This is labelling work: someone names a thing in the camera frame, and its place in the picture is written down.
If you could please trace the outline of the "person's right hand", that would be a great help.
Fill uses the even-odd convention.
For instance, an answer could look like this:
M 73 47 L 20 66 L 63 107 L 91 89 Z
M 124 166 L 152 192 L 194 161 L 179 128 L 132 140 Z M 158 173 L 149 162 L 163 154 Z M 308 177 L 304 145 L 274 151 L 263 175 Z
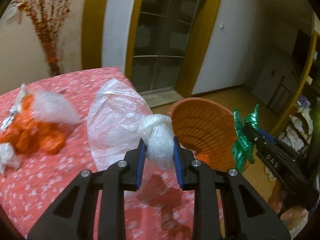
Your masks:
M 280 215 L 280 220 L 286 222 L 302 219 L 309 213 L 305 207 L 291 198 L 279 181 L 276 181 L 273 187 L 268 204 L 276 214 Z

